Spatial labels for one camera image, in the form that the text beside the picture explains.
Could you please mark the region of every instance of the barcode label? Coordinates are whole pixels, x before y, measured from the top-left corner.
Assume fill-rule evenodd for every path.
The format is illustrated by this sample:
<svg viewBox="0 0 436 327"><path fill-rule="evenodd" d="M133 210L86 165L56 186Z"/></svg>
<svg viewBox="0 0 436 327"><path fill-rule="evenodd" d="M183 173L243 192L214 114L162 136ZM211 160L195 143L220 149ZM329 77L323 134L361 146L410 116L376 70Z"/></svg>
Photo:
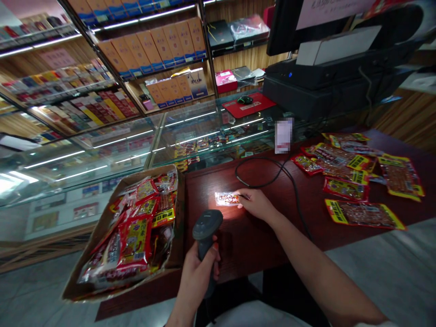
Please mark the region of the barcode label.
<svg viewBox="0 0 436 327"><path fill-rule="evenodd" d="M144 259L144 256L145 256L144 252L135 253L135 255L133 256L133 261Z"/></svg>

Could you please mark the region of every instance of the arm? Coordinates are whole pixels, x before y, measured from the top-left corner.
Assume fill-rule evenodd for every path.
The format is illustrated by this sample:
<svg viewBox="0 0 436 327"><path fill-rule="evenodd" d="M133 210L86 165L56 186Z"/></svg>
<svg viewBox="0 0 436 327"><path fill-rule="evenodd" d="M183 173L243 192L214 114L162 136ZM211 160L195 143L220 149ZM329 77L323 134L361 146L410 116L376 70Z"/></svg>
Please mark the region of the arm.
<svg viewBox="0 0 436 327"><path fill-rule="evenodd" d="M381 324L388 320L324 252L273 207L261 190L237 192L249 198L239 197L239 207L244 206L274 230L295 271L333 326Z"/></svg>

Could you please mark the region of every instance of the wire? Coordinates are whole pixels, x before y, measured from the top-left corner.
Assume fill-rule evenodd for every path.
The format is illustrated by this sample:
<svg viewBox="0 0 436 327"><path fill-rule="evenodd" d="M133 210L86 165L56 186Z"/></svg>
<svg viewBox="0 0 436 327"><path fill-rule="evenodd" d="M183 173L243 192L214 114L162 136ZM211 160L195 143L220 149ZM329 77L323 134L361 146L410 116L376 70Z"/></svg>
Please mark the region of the wire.
<svg viewBox="0 0 436 327"><path fill-rule="evenodd" d="M253 157L253 158L246 158L244 161L242 161L239 165L236 166L236 168L235 168L235 175L236 175L236 178L237 178L237 179L238 179L242 184L246 185L247 187L249 187L249 188L261 188L261 187L264 187L264 186L267 186L267 185L269 185L269 184L274 183L274 182L277 180L277 178L279 177L280 173L283 171L283 172L284 172L284 173L289 177L289 179L290 179L291 182L292 182L292 185L293 185L293 187L294 187L295 200L296 200L296 202L297 202L297 211L298 211L298 215L300 216L300 220L301 220L301 222L303 223L303 227L304 227L304 230L305 230L306 233L307 233L307 236L308 236L309 239L312 241L312 235L311 235L310 232L309 232L309 228L307 227L306 221L304 220L303 213L302 213L302 211L301 211L301 207L300 207L300 197L299 197L299 195L298 195L297 184L295 183L294 177L291 175L291 173L290 173L290 172L289 172L289 171L284 167L285 164L286 164L286 162L288 162L289 159L291 158L291 156L292 156L292 152L290 151L288 157L285 159L285 161L284 161L283 163L279 163L278 161L276 161L276 160L274 160L274 159L271 159L271 158L267 158L267 157ZM243 181L243 180L238 176L238 168L239 168L241 165L243 165L244 163L246 163L247 161L249 161L249 160L256 160L256 159L258 159L258 160L268 160L268 161L271 161L271 162L273 162L275 165L277 165L280 169L279 169L277 175L276 175L276 176L275 176L271 181L269 181L269 182L267 182L267 183L265 183L265 184L260 184L260 185L250 185L250 184L244 182L244 181Z"/></svg>

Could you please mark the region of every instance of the cardboard box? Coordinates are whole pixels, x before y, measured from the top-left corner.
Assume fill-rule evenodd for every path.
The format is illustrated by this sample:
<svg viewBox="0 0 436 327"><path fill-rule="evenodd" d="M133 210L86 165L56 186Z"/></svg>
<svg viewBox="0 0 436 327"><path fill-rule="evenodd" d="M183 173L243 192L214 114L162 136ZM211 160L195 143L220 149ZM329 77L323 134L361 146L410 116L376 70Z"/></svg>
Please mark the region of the cardboard box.
<svg viewBox="0 0 436 327"><path fill-rule="evenodd" d="M110 40L100 42L99 47L101 51L106 55L106 57L108 57L108 60L113 65L115 70L119 72L122 78L128 78L131 76L129 69L122 61L121 57L119 56L117 50L115 50Z"/></svg>
<svg viewBox="0 0 436 327"><path fill-rule="evenodd" d="M88 262L91 258L91 251L99 244L100 240L104 237L104 235L109 230L110 222L114 216L114 214L110 211L109 207L112 203L117 200L118 194L127 186L132 185L143 178L150 175L159 175L161 173L168 172L170 170L176 169L174 164L157 167L153 169L149 169L146 171L142 171L139 173L134 173L127 177L124 177L120 183L117 185L115 190L113 191L108 204L104 208L104 211L99 219L99 222L94 228L94 231L89 238L88 244L86 245L85 250L80 256L79 261L76 263L73 271L69 277L69 280L65 286L64 292L62 293L62 300L66 300L69 302L83 302L83 301L93 301L100 302L107 300L109 297L115 297L121 295L123 293L129 292L132 289L143 285L148 282L152 282L155 279L161 278L162 276L176 271L180 269L183 264L183 225L184 225L184 207L185 207L185 180L184 176L178 171L178 190L176 197L176 206L175 213L176 218L174 220L174 239L172 240L170 247L170 254L168 256L165 270L149 280L143 280L132 287L127 289L121 289L118 291L109 291L108 293L100 293L93 296L87 296L92 291L94 291L94 287L91 284L78 284L77 280L79 279L82 267Z"/></svg>
<svg viewBox="0 0 436 327"><path fill-rule="evenodd" d="M191 88L189 87L189 81L186 75L180 75L175 78L177 81L178 87L180 88L180 92L182 93L183 100L191 101L192 100L192 93Z"/></svg>
<svg viewBox="0 0 436 327"><path fill-rule="evenodd" d="M153 37L151 36L150 31L138 32L136 33L142 48L144 49L147 58L149 59L153 70L161 70L164 69L164 65L162 63L162 59L160 58L158 49L154 44Z"/></svg>
<svg viewBox="0 0 436 327"><path fill-rule="evenodd" d="M141 76L142 71L139 67L139 64L136 61L135 57L133 57L133 54L130 51L129 46L127 45L124 37L112 39L111 42L114 45L115 49L117 50L123 62L126 64L127 68L129 69L129 72L133 76Z"/></svg>
<svg viewBox="0 0 436 327"><path fill-rule="evenodd" d="M174 58L169 49L167 39L165 38L164 30L161 27L158 27L150 30L150 33L165 68L173 67L175 65Z"/></svg>
<svg viewBox="0 0 436 327"><path fill-rule="evenodd" d="M87 0L99 23L109 20L110 11L104 0Z"/></svg>
<svg viewBox="0 0 436 327"><path fill-rule="evenodd" d="M186 62L185 56L183 54L182 44L177 36L177 30L175 24L169 24L164 26L163 33L167 38L167 42L169 44L169 49L173 54L175 64L183 64Z"/></svg>
<svg viewBox="0 0 436 327"><path fill-rule="evenodd" d="M141 14L141 10L139 9L139 3L136 0L121 0L126 9L127 15L136 16Z"/></svg>
<svg viewBox="0 0 436 327"><path fill-rule="evenodd" d="M94 16L94 13L92 12L91 7L86 2L86 0L68 0L68 2L71 7L73 7L79 18L86 25L98 23L96 17Z"/></svg>
<svg viewBox="0 0 436 327"><path fill-rule="evenodd" d="M112 16L115 19L127 18L126 9L121 0L104 0Z"/></svg>
<svg viewBox="0 0 436 327"><path fill-rule="evenodd" d="M185 102L176 79L172 78L172 79L169 79L169 81L171 82L170 91L171 91L171 94L173 95L174 101L176 101L177 104Z"/></svg>
<svg viewBox="0 0 436 327"><path fill-rule="evenodd" d="M135 57L136 62L139 64L139 67L143 74L153 72L153 68L151 67L150 61L145 54L144 49L142 48L141 42L139 41L136 34L126 35L124 37L127 46Z"/></svg>
<svg viewBox="0 0 436 327"><path fill-rule="evenodd" d="M190 73L186 74L186 77L188 78L188 84L194 99L208 95L208 86L203 68L191 70Z"/></svg>
<svg viewBox="0 0 436 327"><path fill-rule="evenodd" d="M191 32L187 21L181 21L176 24L177 36L182 45L183 54L186 61L195 59L194 44L192 43Z"/></svg>
<svg viewBox="0 0 436 327"><path fill-rule="evenodd" d="M164 79L157 83L160 93L163 98L167 102L168 106L172 106L176 104L176 100L174 99L174 95L171 92L171 79Z"/></svg>
<svg viewBox="0 0 436 327"><path fill-rule="evenodd" d="M150 92L151 97L156 102L159 108L168 107L167 101L165 100L162 93L160 93L159 87L157 83L149 84L146 86L147 90Z"/></svg>
<svg viewBox="0 0 436 327"><path fill-rule="evenodd" d="M204 45L203 27L199 17L194 17L188 21L189 32L191 33L192 43L194 44L195 56L197 58L206 57L206 46Z"/></svg>

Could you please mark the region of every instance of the white floor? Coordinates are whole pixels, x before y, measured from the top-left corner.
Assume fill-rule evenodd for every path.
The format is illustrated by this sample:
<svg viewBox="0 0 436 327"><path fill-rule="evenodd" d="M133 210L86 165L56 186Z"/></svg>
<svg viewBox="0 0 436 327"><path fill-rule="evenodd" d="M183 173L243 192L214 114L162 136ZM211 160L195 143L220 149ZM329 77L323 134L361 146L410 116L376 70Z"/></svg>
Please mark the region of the white floor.
<svg viewBox="0 0 436 327"><path fill-rule="evenodd" d="M328 252L398 326L436 326L436 218ZM98 304L60 300L79 253L0 275L0 326L162 327L174 299L94 323ZM262 287L262 274L250 280Z"/></svg>

